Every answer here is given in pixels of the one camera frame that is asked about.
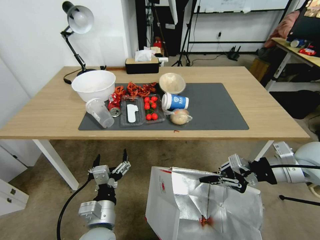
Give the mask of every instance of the clear plastic cup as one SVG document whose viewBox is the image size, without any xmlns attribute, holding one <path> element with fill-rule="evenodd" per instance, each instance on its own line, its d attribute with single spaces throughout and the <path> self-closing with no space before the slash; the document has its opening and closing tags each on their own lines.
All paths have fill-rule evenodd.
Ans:
<svg viewBox="0 0 320 240">
<path fill-rule="evenodd" d="M 111 127 L 114 119 L 104 105 L 104 101 L 99 98 L 93 98 L 86 103 L 86 110 L 90 113 L 102 127 Z"/>
</svg>

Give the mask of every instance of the clear plastic tray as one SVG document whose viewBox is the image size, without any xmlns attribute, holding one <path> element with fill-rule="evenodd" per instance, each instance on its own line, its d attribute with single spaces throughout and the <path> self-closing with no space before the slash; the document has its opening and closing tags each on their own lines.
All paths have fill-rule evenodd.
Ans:
<svg viewBox="0 0 320 240">
<path fill-rule="evenodd" d="M 153 96 L 156 96 L 158 99 L 156 101 L 156 104 L 157 104 L 157 107 L 156 109 L 154 110 L 154 112 L 158 115 L 158 119 L 157 120 L 147 120 L 146 119 L 146 110 L 144 110 L 144 121 L 145 123 L 159 123 L 159 122 L 163 122 L 165 119 L 166 119 L 166 116 L 164 115 L 164 112 L 162 110 L 162 104 L 161 104 L 161 98 L 160 98 L 160 95 L 158 94 L 150 94 L 148 97 L 151 99 Z"/>
<path fill-rule="evenodd" d="M 138 106 L 138 111 L 135 112 L 136 121 L 130 123 L 128 121 L 127 105 L 133 104 Z M 143 99 L 140 97 L 123 96 L 121 98 L 121 115 L 120 115 L 120 125 L 124 127 L 140 126 L 145 122 L 144 115 L 144 104 Z"/>
</svg>

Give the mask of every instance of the black box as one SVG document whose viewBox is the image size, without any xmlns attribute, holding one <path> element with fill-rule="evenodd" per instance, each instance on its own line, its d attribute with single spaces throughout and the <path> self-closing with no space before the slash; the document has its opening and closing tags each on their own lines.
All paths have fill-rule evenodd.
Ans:
<svg viewBox="0 0 320 240">
<path fill-rule="evenodd" d="M 127 58 L 126 70 L 127 70 L 127 74 L 158 73 L 159 59 L 156 57 L 153 57 L 151 58 L 151 61 L 135 62 L 134 58 Z"/>
</svg>

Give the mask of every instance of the aluminum foil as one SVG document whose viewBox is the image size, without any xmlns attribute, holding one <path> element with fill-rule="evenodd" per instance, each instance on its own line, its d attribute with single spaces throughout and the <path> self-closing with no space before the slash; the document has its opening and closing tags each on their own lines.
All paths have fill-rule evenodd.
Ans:
<svg viewBox="0 0 320 240">
<path fill-rule="evenodd" d="M 172 168 L 174 199 L 180 210 L 177 239 L 262 239 L 260 191 L 248 186 L 245 193 L 239 193 L 199 182 L 208 175 L 212 173 Z"/>
</svg>

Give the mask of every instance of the lamp shade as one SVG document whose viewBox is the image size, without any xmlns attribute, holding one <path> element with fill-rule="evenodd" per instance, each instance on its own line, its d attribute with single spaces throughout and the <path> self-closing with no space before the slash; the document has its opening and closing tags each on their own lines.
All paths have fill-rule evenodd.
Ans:
<svg viewBox="0 0 320 240">
<path fill-rule="evenodd" d="M 72 31 L 83 34 L 92 28 L 94 17 L 89 8 L 74 6 L 68 1 L 62 4 L 62 8 L 67 14 L 67 21 Z"/>
</svg>

